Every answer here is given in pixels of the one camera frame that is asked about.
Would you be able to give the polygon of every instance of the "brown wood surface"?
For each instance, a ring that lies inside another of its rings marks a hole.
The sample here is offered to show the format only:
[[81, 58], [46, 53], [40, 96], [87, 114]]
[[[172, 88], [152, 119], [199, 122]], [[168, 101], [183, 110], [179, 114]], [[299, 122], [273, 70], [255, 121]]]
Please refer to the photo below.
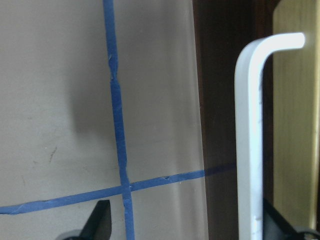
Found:
[[[204, 166], [236, 163], [234, 71], [241, 50], [272, 34], [279, 0], [193, 0]], [[273, 192], [273, 82], [263, 80], [264, 194]], [[238, 239], [237, 173], [206, 176], [209, 239]]]

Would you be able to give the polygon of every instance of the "blue tape line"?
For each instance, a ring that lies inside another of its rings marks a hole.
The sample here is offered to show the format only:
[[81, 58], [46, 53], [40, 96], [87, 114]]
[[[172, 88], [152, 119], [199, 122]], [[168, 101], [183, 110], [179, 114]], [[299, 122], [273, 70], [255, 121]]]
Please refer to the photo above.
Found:
[[204, 176], [205, 176], [205, 171], [198, 170], [198, 171], [180, 173], [180, 174], [171, 175], [171, 176], [157, 177], [157, 178], [144, 180], [144, 181], [137, 181], [131, 184], [131, 191], [134, 192], [142, 189], [148, 189], [148, 188], [167, 185], [167, 184], [173, 184], [181, 181], [198, 179]]
[[121, 89], [117, 79], [118, 51], [116, 39], [115, 13], [113, 0], [103, 0], [104, 22], [106, 33], [106, 46], [108, 50], [108, 62], [111, 73], [111, 100], [113, 123], [116, 141], [116, 152], [119, 164], [120, 182], [123, 187], [122, 201], [124, 206], [124, 222], [127, 240], [135, 239], [134, 213], [130, 190], [130, 181], [127, 175], [127, 151], [125, 128], [122, 112]]
[[103, 199], [122, 194], [122, 187], [115, 186], [107, 189], [85, 192], [70, 196], [63, 196], [46, 201], [32, 201], [19, 205], [0, 207], [0, 214], [17, 215], [53, 209], [71, 204], [83, 203], [95, 199]]
[[[206, 171], [198, 170], [187, 173], [180, 173], [171, 176], [163, 176], [156, 177], [148, 180], [133, 182], [130, 185], [131, 192], [139, 191], [143, 189], [158, 187], [167, 184], [173, 184], [177, 182], [199, 179], [204, 176], [215, 175], [223, 172], [227, 172], [230, 170], [235, 170], [235, 164], [228, 164], [224, 166], [217, 166], [210, 168]], [[115, 195], [123, 194], [124, 188], [122, 186], [110, 187], [102, 190], [90, 191], [70, 196], [64, 196], [59, 198], [54, 198], [46, 201], [32, 201], [19, 205], [13, 206], [3, 206], [0, 207], [0, 214], [8, 214], [8, 215], [17, 215], [17, 214], [25, 214], [35, 211], [41, 211], [46, 209], [53, 209], [57, 207], [62, 207], [66, 205], [83, 203], [95, 199], [103, 199]]]

